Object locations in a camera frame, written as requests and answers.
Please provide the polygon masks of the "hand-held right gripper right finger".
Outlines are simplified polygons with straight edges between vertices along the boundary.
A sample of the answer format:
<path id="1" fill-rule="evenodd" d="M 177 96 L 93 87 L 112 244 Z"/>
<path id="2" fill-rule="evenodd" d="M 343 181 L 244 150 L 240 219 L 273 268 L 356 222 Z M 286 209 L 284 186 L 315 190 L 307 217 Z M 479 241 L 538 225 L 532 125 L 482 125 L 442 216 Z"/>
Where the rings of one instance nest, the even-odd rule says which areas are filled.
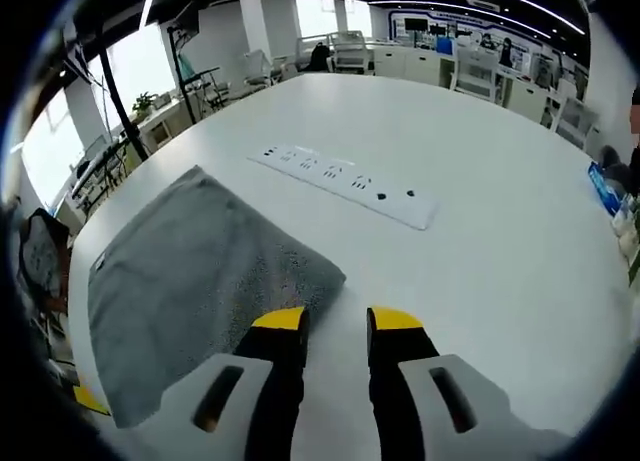
<path id="1" fill-rule="evenodd" d="M 417 318 L 368 308 L 367 355 L 382 459 L 519 459 L 506 393 L 459 356 L 440 354 Z"/>

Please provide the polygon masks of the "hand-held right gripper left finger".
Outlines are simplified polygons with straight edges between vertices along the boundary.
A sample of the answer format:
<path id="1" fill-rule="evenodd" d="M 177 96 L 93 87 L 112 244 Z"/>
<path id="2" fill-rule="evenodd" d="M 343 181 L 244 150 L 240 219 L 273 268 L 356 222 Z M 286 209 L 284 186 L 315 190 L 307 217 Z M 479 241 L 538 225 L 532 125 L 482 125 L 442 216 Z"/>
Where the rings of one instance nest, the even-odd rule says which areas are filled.
<path id="1" fill-rule="evenodd" d="M 304 397 L 309 312 L 257 318 L 231 354 L 168 389 L 159 411 L 163 460 L 288 460 Z"/>

